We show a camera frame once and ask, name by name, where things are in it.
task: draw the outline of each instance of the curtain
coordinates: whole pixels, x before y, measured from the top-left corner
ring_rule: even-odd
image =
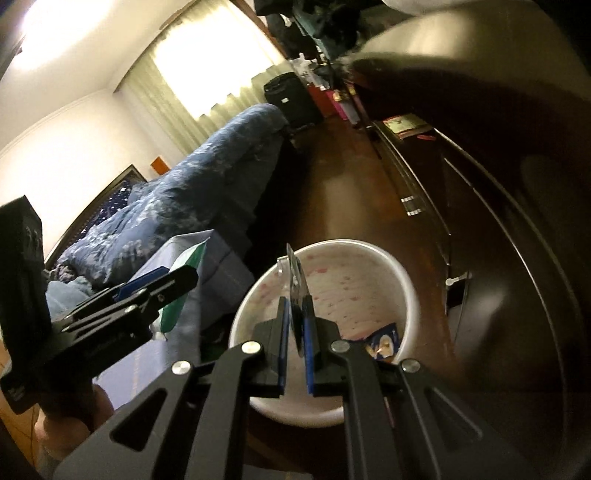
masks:
[[[263,85],[290,71],[233,3],[200,0],[148,47],[122,86],[189,154],[235,115],[264,102]]]

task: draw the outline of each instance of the white trash can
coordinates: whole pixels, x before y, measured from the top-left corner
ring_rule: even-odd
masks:
[[[336,322],[342,338],[362,339],[396,322],[401,337],[394,359],[411,356],[418,332],[419,306],[404,267],[375,245],[357,240],[327,240],[295,254],[306,275],[316,316]],[[229,346],[250,340],[255,324],[277,316],[283,289],[277,266],[250,289],[232,324]],[[288,425],[327,427],[343,421],[340,397],[314,398],[307,393],[304,359],[289,335],[285,395],[279,399],[251,398],[263,415]]]

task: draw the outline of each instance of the metal screw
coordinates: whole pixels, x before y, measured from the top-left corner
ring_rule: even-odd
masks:
[[[173,373],[175,375],[184,375],[191,370],[191,364],[186,360],[179,360],[173,364]]]
[[[330,349],[335,353],[345,353],[349,350],[349,342],[347,340],[335,340],[330,344]]]
[[[408,374],[415,374],[421,369],[421,364],[414,358],[404,359],[400,365],[402,366],[402,370]]]
[[[249,342],[244,342],[242,344],[242,351],[244,353],[248,353],[253,355],[254,353],[258,353],[261,350],[261,344],[259,342],[255,342],[253,340]]]

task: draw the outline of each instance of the human hand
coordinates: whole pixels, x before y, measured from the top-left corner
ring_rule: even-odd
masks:
[[[95,430],[112,417],[115,410],[109,397],[98,385],[93,385],[96,408],[93,415]],[[35,422],[35,436],[46,452],[56,460],[63,460],[84,442],[90,431],[84,423],[72,417],[48,418],[43,410]]]

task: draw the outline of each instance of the bright window light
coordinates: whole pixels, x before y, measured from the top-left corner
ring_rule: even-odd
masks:
[[[207,0],[198,7],[207,8]],[[213,7],[198,21],[171,29],[154,52],[166,83],[195,119],[283,58],[234,5]]]
[[[37,0],[23,20],[22,53],[13,63],[35,69],[60,57],[107,16],[113,0]]]

